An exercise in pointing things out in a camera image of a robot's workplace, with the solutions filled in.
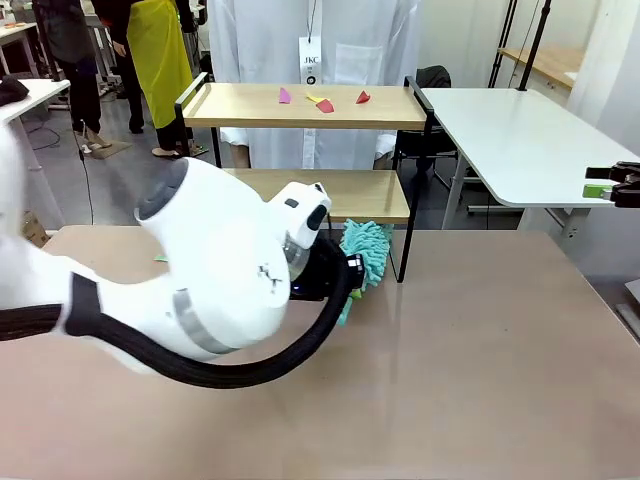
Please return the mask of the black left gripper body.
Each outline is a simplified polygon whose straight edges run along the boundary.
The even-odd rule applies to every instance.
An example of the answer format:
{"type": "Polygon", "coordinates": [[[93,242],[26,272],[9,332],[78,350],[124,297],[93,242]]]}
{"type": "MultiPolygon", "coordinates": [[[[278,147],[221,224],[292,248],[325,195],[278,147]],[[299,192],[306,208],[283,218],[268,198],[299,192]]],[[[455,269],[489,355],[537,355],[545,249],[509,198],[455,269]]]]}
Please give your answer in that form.
{"type": "MultiPolygon", "coordinates": [[[[338,243],[328,234],[320,234],[317,237],[310,249],[310,256],[302,273],[291,281],[291,300],[319,302],[330,295],[337,262],[331,260],[323,250],[329,245],[339,248],[338,243]]],[[[346,254],[346,259],[349,294],[352,294],[363,286],[365,262],[360,253],[346,254]]]]}

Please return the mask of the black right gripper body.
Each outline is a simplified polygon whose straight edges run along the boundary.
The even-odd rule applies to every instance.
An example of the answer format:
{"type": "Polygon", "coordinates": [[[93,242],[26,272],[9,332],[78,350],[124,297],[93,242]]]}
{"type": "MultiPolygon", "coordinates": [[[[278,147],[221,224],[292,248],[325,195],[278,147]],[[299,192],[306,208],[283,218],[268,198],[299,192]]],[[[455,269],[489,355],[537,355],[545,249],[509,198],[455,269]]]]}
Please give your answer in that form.
{"type": "Polygon", "coordinates": [[[618,208],[639,208],[640,167],[634,162],[618,162],[611,167],[609,179],[615,182],[609,200],[618,208]]]}

